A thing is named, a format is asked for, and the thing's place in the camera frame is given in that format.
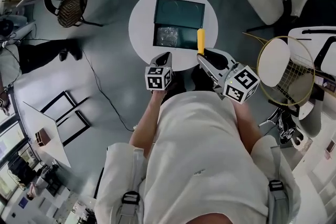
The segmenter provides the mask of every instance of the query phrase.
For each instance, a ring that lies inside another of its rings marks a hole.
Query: sneaker
[[[59,53],[59,60],[61,62],[63,62],[65,59],[67,59],[68,56],[68,50],[67,49],[63,49],[60,53]]]
[[[82,49],[77,44],[69,45],[68,51],[71,53],[76,61],[82,59],[83,57]]]

